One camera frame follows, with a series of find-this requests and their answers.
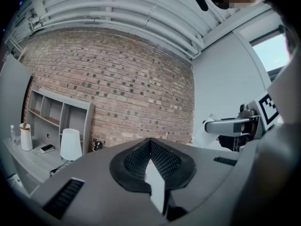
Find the white wall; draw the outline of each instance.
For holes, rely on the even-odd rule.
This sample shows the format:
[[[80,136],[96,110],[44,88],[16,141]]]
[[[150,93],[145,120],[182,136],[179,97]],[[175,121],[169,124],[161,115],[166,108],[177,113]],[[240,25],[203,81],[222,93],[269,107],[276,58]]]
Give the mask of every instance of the white wall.
[[[260,59],[239,33],[230,32],[219,39],[203,50],[192,65],[195,139],[210,114],[219,118],[236,117],[241,104],[251,102],[270,85]]]

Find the white desk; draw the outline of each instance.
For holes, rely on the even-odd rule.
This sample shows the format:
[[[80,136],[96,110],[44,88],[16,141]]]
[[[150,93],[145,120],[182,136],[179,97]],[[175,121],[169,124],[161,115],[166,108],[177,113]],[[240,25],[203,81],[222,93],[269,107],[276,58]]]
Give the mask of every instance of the white desk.
[[[40,152],[40,148],[45,146],[32,137],[33,150],[24,151],[21,148],[20,137],[16,138],[17,145],[13,146],[10,139],[5,139],[4,144],[12,155],[14,166],[19,175],[19,178],[30,194],[37,186],[44,183],[49,178],[49,172],[66,162],[61,159],[59,150],[55,149],[52,152],[36,155]]]

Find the smartphone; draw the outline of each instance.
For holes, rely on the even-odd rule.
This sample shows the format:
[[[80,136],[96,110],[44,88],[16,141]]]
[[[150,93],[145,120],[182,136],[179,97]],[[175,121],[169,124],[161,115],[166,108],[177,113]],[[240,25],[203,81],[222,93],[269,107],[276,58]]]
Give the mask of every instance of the smartphone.
[[[50,150],[50,149],[55,149],[55,146],[52,145],[52,144],[49,144],[49,145],[46,145],[46,146],[44,146],[44,147],[41,147],[41,150],[42,150],[43,152],[46,152],[46,151],[48,151],[48,150]]]

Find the brick wall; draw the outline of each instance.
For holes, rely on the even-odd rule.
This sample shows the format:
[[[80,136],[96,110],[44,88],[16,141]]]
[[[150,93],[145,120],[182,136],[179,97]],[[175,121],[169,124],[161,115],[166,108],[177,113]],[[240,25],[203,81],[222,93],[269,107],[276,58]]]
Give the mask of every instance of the brick wall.
[[[56,30],[22,43],[33,85],[95,104],[91,145],[145,137],[187,143],[193,126],[192,66],[140,37],[108,29]]]

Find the ceiling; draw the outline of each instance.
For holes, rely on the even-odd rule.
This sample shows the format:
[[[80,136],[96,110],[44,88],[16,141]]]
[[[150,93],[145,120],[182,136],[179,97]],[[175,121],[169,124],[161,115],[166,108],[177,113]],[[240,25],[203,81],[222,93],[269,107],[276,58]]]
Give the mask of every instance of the ceiling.
[[[222,10],[195,0],[24,0],[7,27],[17,42],[49,29],[96,26],[130,32],[193,59],[235,27],[270,9]]]

